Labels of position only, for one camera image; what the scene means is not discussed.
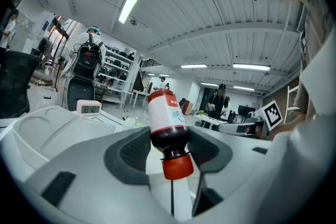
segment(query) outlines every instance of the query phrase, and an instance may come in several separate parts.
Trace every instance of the fluorescent light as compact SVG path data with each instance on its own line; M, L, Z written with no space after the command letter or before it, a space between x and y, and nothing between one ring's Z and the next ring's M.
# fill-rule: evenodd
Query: fluorescent light
M206 68L206 65L185 65L182 68Z
M254 91L252 88L246 88L246 87L240 87L240 86L233 86L235 89L240 89L240 90L247 90L247 91Z
M211 84L211 83L205 83L205 82L201 82L202 85L207 85L207 86L214 86L214 87L218 87L217 84Z
M132 11L132 8L136 4L138 0L126 0L124 7L122 8L121 14L119 16L119 22L124 24L126 22L127 17Z
M262 71L269 71L271 70L270 66L262 66L262 65L246 65L243 63L234 63L234 68L244 68L244 69L255 69L255 70L262 70Z

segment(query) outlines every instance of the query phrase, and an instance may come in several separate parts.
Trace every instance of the red and white label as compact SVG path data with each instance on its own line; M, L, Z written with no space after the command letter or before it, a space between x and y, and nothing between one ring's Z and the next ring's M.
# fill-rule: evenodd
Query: red and white label
M180 105L173 95L162 95L148 104L151 134L171 127L187 127Z

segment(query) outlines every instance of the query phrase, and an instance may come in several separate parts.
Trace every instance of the digital clock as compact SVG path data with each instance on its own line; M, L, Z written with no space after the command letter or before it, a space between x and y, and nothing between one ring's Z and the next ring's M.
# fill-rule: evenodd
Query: digital clock
M101 103L91 100L78 100L77 114L82 116L100 115Z

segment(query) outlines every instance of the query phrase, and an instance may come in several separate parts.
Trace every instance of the upside-down bottle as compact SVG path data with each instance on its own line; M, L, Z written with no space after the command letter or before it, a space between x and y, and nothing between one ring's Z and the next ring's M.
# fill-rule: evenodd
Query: upside-down bottle
M151 141L163 153L163 173L166 179L175 180L194 171L185 146L190 138L176 96L170 90L158 90L148 97Z

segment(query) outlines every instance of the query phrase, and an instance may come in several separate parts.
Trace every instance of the brown wall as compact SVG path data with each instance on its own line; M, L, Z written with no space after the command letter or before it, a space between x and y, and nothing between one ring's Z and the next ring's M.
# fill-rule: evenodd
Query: brown wall
M294 79L289 84L285 85L283 88L281 88L277 92L271 94L268 97L263 98L262 105L264 106L264 105L270 103L271 101L275 100L277 102L277 105L279 106L280 113L281 113L283 119L285 119L286 106L287 106L287 86L289 86L292 89L292 88L296 87L297 85L299 85L299 77ZM293 120L292 116L295 116L295 115L294 115L294 113L292 113L292 114L293 115L291 115L291 118L288 118L288 120L286 120L286 122L289 122L289 121Z

